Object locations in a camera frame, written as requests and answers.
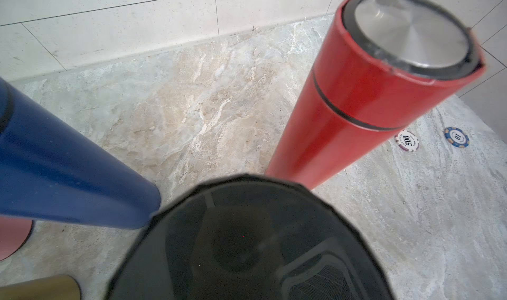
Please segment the blue thermos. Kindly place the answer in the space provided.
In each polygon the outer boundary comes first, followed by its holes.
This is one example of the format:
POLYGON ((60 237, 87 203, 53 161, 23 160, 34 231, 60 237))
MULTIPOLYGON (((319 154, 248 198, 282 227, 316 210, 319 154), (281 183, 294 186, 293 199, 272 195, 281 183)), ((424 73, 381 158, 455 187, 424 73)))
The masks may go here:
POLYGON ((157 187, 70 125, 1 82, 1 213, 139 229, 157 187))

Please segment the gold thermos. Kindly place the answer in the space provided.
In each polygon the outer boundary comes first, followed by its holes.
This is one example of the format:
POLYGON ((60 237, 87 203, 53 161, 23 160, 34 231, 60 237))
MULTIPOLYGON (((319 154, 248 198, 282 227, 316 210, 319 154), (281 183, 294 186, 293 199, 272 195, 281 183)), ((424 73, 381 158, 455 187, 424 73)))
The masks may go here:
POLYGON ((68 275, 58 275, 1 287, 1 300, 81 299, 79 284, 68 275))

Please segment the black thermos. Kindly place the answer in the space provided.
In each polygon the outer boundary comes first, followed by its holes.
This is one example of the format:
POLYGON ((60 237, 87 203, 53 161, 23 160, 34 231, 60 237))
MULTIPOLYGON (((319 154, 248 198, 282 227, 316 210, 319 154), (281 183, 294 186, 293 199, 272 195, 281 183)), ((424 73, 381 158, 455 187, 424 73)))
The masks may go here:
POLYGON ((212 179, 154 215, 107 299, 393 299, 359 230, 304 186, 212 179))

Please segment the pink thermos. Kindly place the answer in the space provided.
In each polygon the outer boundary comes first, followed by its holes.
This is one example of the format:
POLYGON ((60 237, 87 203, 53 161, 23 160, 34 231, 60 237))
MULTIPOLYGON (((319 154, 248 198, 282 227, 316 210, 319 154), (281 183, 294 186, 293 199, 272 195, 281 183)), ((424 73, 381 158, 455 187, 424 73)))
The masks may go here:
POLYGON ((23 246, 33 225, 31 219, 1 216, 1 260, 9 258, 23 246))

